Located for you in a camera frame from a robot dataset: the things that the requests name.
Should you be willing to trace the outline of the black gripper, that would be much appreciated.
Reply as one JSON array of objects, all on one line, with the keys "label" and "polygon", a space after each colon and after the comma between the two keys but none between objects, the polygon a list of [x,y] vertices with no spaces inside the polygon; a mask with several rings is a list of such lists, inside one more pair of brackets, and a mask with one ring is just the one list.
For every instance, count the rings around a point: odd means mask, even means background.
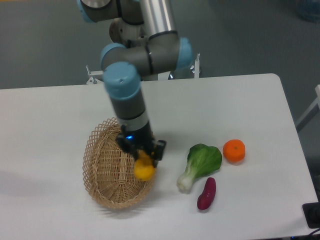
[{"label": "black gripper", "polygon": [[137,130],[129,130],[126,125],[122,124],[120,133],[116,137],[116,143],[124,153],[130,154],[134,160],[139,158],[138,150],[145,151],[151,158],[154,168],[162,160],[167,145],[165,140],[154,139],[149,121]]}]

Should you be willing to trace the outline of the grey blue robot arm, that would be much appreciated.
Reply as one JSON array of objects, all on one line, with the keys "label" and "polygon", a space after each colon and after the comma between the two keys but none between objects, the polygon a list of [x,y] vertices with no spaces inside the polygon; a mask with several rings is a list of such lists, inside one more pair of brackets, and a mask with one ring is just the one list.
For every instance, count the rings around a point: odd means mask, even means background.
[{"label": "grey blue robot arm", "polygon": [[77,6],[86,22],[112,20],[116,28],[100,54],[102,79],[120,125],[116,142],[135,159],[144,152],[156,167],[166,141],[153,136],[141,82],[193,61],[190,41],[178,35],[171,2],[79,0]]}]

